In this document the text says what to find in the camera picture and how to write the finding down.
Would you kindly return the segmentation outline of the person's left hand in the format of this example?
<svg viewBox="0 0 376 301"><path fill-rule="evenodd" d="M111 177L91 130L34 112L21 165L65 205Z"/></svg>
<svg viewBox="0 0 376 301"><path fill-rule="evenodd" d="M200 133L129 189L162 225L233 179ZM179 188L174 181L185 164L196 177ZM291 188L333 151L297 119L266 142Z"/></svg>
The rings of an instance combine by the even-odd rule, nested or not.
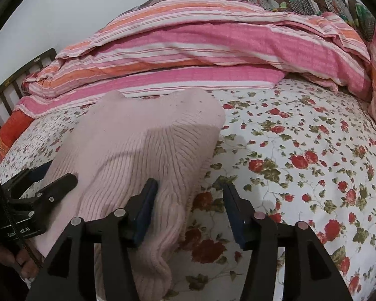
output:
<svg viewBox="0 0 376 301"><path fill-rule="evenodd" d="M0 247L0 263L14 268L23 279L34 279L40 271L40 267L24 247L16 256L6 248Z"/></svg>

